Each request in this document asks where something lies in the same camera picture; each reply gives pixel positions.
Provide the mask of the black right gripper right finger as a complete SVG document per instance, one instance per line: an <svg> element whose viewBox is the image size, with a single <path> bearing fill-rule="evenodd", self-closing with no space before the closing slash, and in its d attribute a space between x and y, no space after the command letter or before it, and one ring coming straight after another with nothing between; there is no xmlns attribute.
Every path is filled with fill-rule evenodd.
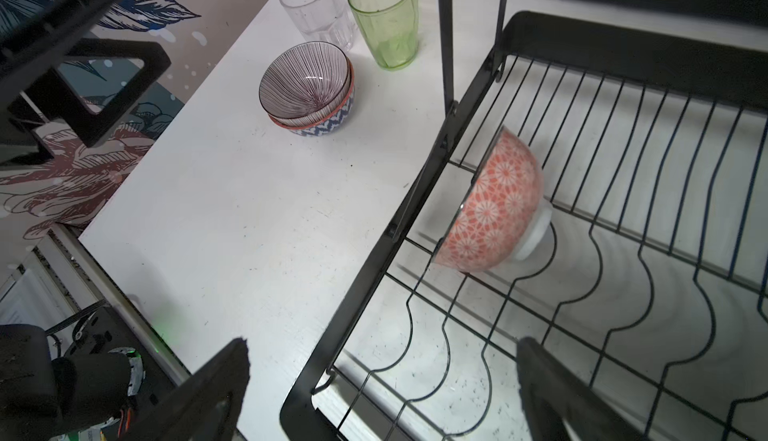
<svg viewBox="0 0 768 441"><path fill-rule="evenodd" d="M521 405L534 440L644 440L585 383L535 339L517 343Z"/></svg>

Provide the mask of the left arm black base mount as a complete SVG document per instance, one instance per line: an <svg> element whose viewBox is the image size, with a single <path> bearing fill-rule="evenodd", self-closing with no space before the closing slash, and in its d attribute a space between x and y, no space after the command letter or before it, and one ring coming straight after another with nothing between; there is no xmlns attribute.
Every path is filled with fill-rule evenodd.
<svg viewBox="0 0 768 441"><path fill-rule="evenodd" d="M94 308L73 325L74 341L56 353L57 334L2 326L2 439L48 440L99 424L114 439L121 410L138 420L175 389L114 308Z"/></svg>

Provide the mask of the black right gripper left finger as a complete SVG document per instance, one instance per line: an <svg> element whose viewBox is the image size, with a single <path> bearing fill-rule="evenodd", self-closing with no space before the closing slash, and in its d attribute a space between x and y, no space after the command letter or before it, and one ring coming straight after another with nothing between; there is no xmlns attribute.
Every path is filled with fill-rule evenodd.
<svg viewBox="0 0 768 441"><path fill-rule="evenodd" d="M249 382L247 343L230 341L128 428L123 440L232 440Z"/></svg>

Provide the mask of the orange and blue patterned bowl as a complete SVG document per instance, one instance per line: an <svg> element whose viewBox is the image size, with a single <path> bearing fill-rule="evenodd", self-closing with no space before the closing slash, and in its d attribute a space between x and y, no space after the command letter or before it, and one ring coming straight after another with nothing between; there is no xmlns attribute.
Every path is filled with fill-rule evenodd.
<svg viewBox="0 0 768 441"><path fill-rule="evenodd" d="M350 86L342 102L325 118L303 127L290 127L269 115L269 119L278 127L302 137L320 137L332 133L342 126L349 116L355 98L355 72L351 71Z"/></svg>

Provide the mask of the pink floral bowl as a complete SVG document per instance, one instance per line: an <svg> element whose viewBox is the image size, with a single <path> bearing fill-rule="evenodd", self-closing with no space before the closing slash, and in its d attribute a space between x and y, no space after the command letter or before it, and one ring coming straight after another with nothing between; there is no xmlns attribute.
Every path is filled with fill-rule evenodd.
<svg viewBox="0 0 768 441"><path fill-rule="evenodd" d="M506 261L523 261L543 240L552 211L543 195L535 156L503 127L484 156L433 261L472 273Z"/></svg>

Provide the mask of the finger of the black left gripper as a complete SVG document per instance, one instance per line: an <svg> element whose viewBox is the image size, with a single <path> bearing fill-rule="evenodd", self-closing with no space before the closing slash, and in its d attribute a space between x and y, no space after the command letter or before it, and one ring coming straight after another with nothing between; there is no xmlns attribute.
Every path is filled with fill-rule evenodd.
<svg viewBox="0 0 768 441"><path fill-rule="evenodd" d="M158 43L84 38L31 83L1 79L1 166L55 157L42 127L65 124L83 146L102 145L132 113L171 60Z"/></svg>
<svg viewBox="0 0 768 441"><path fill-rule="evenodd" d="M53 0L1 39L1 103L58 64L118 0Z"/></svg>

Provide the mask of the clear plastic cup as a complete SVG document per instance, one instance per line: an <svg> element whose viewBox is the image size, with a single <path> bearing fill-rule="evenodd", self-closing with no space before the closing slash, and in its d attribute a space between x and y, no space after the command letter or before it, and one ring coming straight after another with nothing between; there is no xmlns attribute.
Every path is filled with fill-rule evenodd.
<svg viewBox="0 0 768 441"><path fill-rule="evenodd" d="M354 45L356 25L346 0L279 0L306 41L331 43L345 52Z"/></svg>

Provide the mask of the green glass tumbler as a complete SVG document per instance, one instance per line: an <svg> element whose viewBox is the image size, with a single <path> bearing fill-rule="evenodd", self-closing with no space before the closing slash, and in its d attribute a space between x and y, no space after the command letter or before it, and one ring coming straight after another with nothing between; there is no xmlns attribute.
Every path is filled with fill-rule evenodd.
<svg viewBox="0 0 768 441"><path fill-rule="evenodd" d="M347 0L359 31L379 67L408 66L419 46L418 0Z"/></svg>

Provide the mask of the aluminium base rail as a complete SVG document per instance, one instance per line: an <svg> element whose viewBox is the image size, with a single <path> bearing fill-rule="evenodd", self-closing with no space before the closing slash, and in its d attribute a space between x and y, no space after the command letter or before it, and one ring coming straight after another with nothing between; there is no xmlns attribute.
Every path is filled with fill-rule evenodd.
<svg viewBox="0 0 768 441"><path fill-rule="evenodd" d="M1 323L48 331L51 353L61 355L82 337L77 325L83 319L91 320L99 308L111 308L171 382L181 384L190 371L151 325L139 298L119 288L79 241L79 233L70 226L54 226L1 276Z"/></svg>

